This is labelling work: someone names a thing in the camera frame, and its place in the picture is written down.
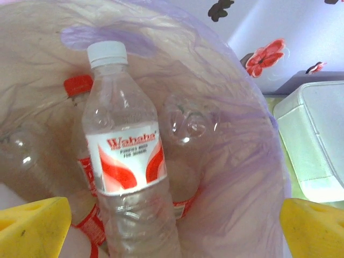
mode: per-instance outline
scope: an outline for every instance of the white bottle cap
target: white bottle cap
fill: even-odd
[[[87,48],[91,68],[109,65],[111,63],[128,64],[127,51],[122,42],[101,41]]]

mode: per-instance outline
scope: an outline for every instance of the red and white label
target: red and white label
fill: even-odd
[[[105,195],[139,191],[167,176],[157,123],[86,137]]]
[[[84,171],[84,175],[87,179],[87,182],[89,184],[89,189],[93,196],[97,196],[97,188],[95,183],[95,176],[93,174],[92,164],[91,164],[91,158],[86,157],[84,159],[79,159],[78,164]]]
[[[90,239],[91,243],[94,243],[98,246],[102,245],[102,243],[105,241],[105,230],[103,222],[99,217],[99,212],[99,207],[97,204],[95,204],[90,214],[88,214],[82,222],[80,222],[78,225],[73,225],[84,232]]]
[[[190,210],[191,206],[193,205],[195,199],[200,194],[201,190],[198,188],[196,194],[189,200],[183,201],[183,202],[173,202],[174,206],[174,215],[176,216],[176,219],[184,218],[185,215]]]
[[[98,246],[96,246],[94,243],[91,243],[90,258],[99,258]]]

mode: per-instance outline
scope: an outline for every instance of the red flower decal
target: red flower decal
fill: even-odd
[[[315,74],[318,71],[321,71],[325,64],[327,63],[317,62],[314,66],[311,66],[310,68],[308,68],[308,70],[306,71],[306,74]]]
[[[273,66],[284,54],[284,39],[276,39],[266,47],[258,48],[247,61],[245,68],[248,74],[254,78],[262,75],[263,69]]]

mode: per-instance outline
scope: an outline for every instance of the red bottle cap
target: red bottle cap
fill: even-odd
[[[63,86],[69,97],[79,95],[91,90],[93,80],[89,75],[80,75],[64,81]]]

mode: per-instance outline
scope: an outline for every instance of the bottle body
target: bottle body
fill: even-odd
[[[177,219],[200,193],[205,156],[217,139],[219,109],[205,99],[170,95],[159,114],[167,173]]]
[[[91,243],[84,233],[70,227],[59,258],[109,258],[109,255]]]
[[[94,244],[103,244],[104,227],[94,223],[99,213],[96,198],[79,176],[77,165],[56,148],[48,129],[26,121],[2,137],[0,143],[1,182],[27,202],[67,197],[72,224]]]
[[[82,174],[87,182],[90,192],[93,196],[97,196],[97,188],[95,185],[93,169],[91,164],[91,157],[87,148],[87,141],[82,129],[82,113],[89,93],[79,94],[73,97],[74,103],[74,124],[71,136],[71,145],[74,150],[75,159],[82,171]]]
[[[82,119],[110,255],[180,257],[156,109],[126,69],[94,69]]]

